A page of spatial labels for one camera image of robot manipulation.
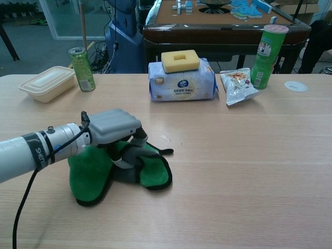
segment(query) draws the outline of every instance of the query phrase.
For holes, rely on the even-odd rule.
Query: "black cable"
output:
[[[89,119],[89,117],[88,117],[88,115],[87,115],[86,112],[81,112],[81,119],[84,122],[84,125],[83,125],[82,129],[72,139],[70,139],[69,141],[67,141],[66,143],[64,143],[63,145],[61,145],[59,148],[57,148],[56,150],[54,150],[52,153],[50,153],[46,157],[47,161],[51,157],[53,157],[56,153],[58,153],[59,151],[61,151],[63,148],[67,147],[73,141],[75,141],[76,139],[78,139],[84,132],[88,131],[88,127],[89,127],[89,124],[90,124],[90,119]],[[28,196],[28,194],[30,192],[31,186],[33,184],[33,181],[34,181],[34,179],[35,179],[35,177],[36,177],[36,175],[37,175],[38,172],[39,172],[38,169],[35,169],[35,171],[33,172],[32,176],[31,176],[31,178],[29,180],[29,183],[27,184],[27,187],[26,187],[25,193],[23,195],[22,201],[20,203],[20,206],[17,209],[17,213],[16,213],[15,221],[14,221],[14,226],[13,226],[13,229],[12,229],[12,248],[13,249],[17,249],[17,228],[18,228],[18,224],[19,224],[20,215],[21,215],[21,212],[23,210],[24,204],[26,202],[27,196]]]
[[[306,2],[306,9],[305,9],[305,12],[303,13],[303,16],[302,16],[302,19],[301,19],[301,22],[303,22],[303,19],[305,18],[305,15],[307,13],[307,7],[308,7],[308,0]]]
[[[217,62],[217,64],[218,64],[218,66],[219,66],[219,69],[220,69],[220,71],[219,71],[219,72],[221,72],[221,71],[222,71],[222,68],[220,67],[220,65],[219,65],[219,62]]]
[[[116,43],[116,0],[114,0],[114,27],[115,27],[114,42]]]
[[[95,51],[89,58],[91,70],[94,73],[100,73],[108,61],[108,51],[105,41],[99,41],[94,44]]]
[[[25,201],[27,199],[27,196],[28,196],[28,194],[30,192],[31,186],[33,184],[33,181],[34,181],[37,173],[38,173],[38,169],[35,169],[35,171],[33,172],[32,176],[31,176],[31,178],[29,180],[29,183],[27,184],[27,187],[26,187],[24,196],[22,198],[22,201],[20,203],[20,206],[17,209],[17,213],[16,213],[16,217],[15,217],[15,221],[14,221],[14,227],[12,229],[12,248],[13,249],[17,249],[17,227],[18,227],[18,224],[19,224],[20,215],[21,215],[21,212],[23,210]]]
[[[104,7],[105,7],[105,11],[106,11],[106,13],[107,13],[107,15],[108,15],[108,17],[109,17],[109,21],[108,21],[108,22],[105,24],[105,26],[104,26],[104,37],[106,37],[106,34],[105,34],[105,28],[106,28],[106,26],[109,24],[109,22],[112,21],[112,17],[110,16],[110,14],[109,14],[108,11],[107,11],[105,1],[106,1],[106,0],[103,0],[103,2],[104,2]]]
[[[104,2],[105,11],[106,11],[106,13],[107,13],[109,19],[112,20],[112,17],[110,16],[110,14],[109,14],[108,11],[107,11],[105,1],[106,1],[106,0],[103,1],[103,2]]]
[[[274,64],[274,69],[273,69],[273,74],[279,74],[281,71],[280,67],[280,61],[281,61],[281,56],[278,56],[275,64]]]
[[[298,73],[299,73],[299,68],[293,68],[293,71],[294,71],[296,74],[298,74]]]

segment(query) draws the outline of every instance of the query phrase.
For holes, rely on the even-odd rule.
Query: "green towel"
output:
[[[173,150],[159,150],[148,143],[142,148],[124,141],[117,142],[115,147],[133,168],[117,167],[111,161],[107,147],[88,146],[83,153],[68,159],[70,187],[78,204],[98,204],[106,196],[113,180],[139,183],[149,190],[171,185],[172,173],[162,155],[171,154]]]

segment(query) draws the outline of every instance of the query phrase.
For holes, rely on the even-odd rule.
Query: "green can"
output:
[[[68,51],[71,58],[78,85],[82,92],[90,92],[95,89],[95,83],[85,48],[72,48]]]
[[[251,70],[251,82],[255,88],[266,88],[287,32],[288,28],[282,25],[264,26],[255,63]]]

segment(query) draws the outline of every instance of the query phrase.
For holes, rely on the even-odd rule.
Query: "gray floor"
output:
[[[0,76],[8,74],[38,74],[52,66],[68,66],[70,60],[68,50],[73,47],[82,46],[79,40],[53,40],[47,26],[24,25],[14,26],[13,23],[3,24],[9,38],[11,39],[20,61],[14,62],[7,51],[5,44],[0,39]],[[222,70],[236,68],[238,56],[234,56],[231,62],[220,62]],[[247,56],[244,66],[252,67],[255,56]],[[217,73],[219,66],[211,62],[212,69]],[[299,68],[301,60],[296,63]],[[317,63],[314,73],[332,63]]]

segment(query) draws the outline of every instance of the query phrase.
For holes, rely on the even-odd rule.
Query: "cardboard box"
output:
[[[297,5],[281,5],[279,2],[274,3],[273,6],[281,9],[283,12],[291,16],[295,14],[295,11],[297,9]],[[309,25],[313,15],[319,12],[319,10],[320,9],[318,4],[308,4],[308,5],[302,4],[297,19]]]

